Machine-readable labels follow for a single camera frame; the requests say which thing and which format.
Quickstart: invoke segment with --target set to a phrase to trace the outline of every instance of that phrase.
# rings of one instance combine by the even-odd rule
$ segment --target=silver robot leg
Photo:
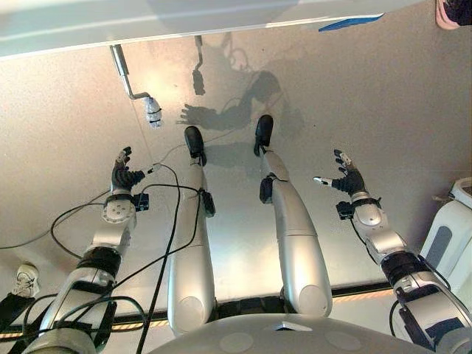
[[[261,201],[275,209],[285,298],[297,313],[328,316],[333,300],[325,260],[313,222],[274,152],[262,158]]]
[[[203,167],[193,160],[188,186],[199,190],[206,184]],[[181,191],[183,198],[174,249],[188,243],[192,237],[198,205],[198,196],[194,191]],[[207,323],[215,307],[215,285],[205,218],[202,202],[194,241],[170,256],[167,316],[176,335]]]

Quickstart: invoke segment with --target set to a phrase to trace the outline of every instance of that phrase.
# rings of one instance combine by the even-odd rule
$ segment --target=shoe
[[[436,0],[436,24],[443,30],[455,30],[460,27],[453,20],[457,17],[458,2],[457,0]]]
[[[259,156],[259,149],[261,147],[268,147],[271,143],[272,128],[274,127],[274,120],[268,114],[259,118],[256,127],[256,143],[254,145],[254,154]]]
[[[207,164],[207,156],[204,151],[204,139],[201,137],[199,129],[193,125],[185,128],[185,142],[189,148],[192,159],[200,158],[200,165]]]
[[[39,293],[39,272],[30,264],[22,264],[16,272],[16,281],[11,293],[21,297],[35,297]]]

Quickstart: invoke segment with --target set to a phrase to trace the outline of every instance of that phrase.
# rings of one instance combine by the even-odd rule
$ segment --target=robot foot
[[[259,118],[256,127],[256,143],[254,145],[254,154],[259,156],[260,148],[268,147],[271,142],[272,128],[274,127],[274,120],[268,114]]]
[[[201,166],[205,166],[205,164],[207,164],[207,156],[204,151],[204,140],[201,137],[199,129],[193,125],[186,127],[184,136],[187,147],[189,148],[190,157],[192,157],[192,159],[200,158]]]

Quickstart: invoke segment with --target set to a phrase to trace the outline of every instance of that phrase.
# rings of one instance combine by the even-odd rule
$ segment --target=gray floor
[[[337,218],[335,205],[346,196],[312,182],[315,175],[338,176],[333,148],[354,158],[415,250],[438,208],[431,197],[471,175],[471,31],[437,28],[433,1],[335,32],[305,25],[204,36],[204,96],[193,91],[193,38],[123,49],[135,91],[149,91],[164,109],[161,130],[146,126],[141,103],[130,104],[108,48],[0,63],[2,246],[30,239],[62,211],[105,190],[113,158],[126,145],[134,150],[133,167],[165,157],[185,183],[187,152],[173,148],[183,144],[188,124],[208,141],[206,177],[217,215],[207,225],[220,301],[275,294],[282,284],[273,210],[258,200],[259,162],[252,154],[261,114],[275,118],[272,147],[305,200],[333,286],[384,278],[349,223]],[[181,117],[184,105],[190,108]],[[156,181],[172,179],[160,170],[142,186]],[[165,249],[175,192],[156,190],[151,198],[121,277]],[[98,209],[80,212],[58,234],[83,252],[99,217]],[[0,252],[5,293],[24,260],[39,267],[42,294],[56,292],[76,263],[48,237]],[[156,269],[119,293],[147,308]],[[159,308],[167,304],[165,288]]]

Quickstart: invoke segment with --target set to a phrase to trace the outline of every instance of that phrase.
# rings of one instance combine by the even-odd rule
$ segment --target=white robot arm
[[[339,216],[352,219],[370,256],[385,273],[401,304],[400,316],[412,341],[436,350],[447,333],[470,329],[472,318],[468,309],[436,276],[434,269],[409,251],[400,235],[390,228],[379,200],[367,192],[353,161],[340,150],[334,153],[345,176],[314,180],[350,195],[351,203],[341,202],[336,206]],[[458,332],[470,336],[470,330]]]
[[[142,171],[128,171],[126,163],[130,160],[130,154],[131,148],[127,147],[115,160],[111,174],[111,196],[103,207],[100,227],[42,320],[41,330],[54,330],[36,339],[24,353],[43,353],[44,350],[57,353],[58,348],[65,353],[95,353],[106,344],[117,307],[115,302],[97,304],[77,321],[74,320],[82,311],[70,316],[67,321],[61,319],[78,306],[111,294],[136,225],[136,206],[131,188],[145,177]],[[146,200],[146,197],[140,196],[139,199]]]

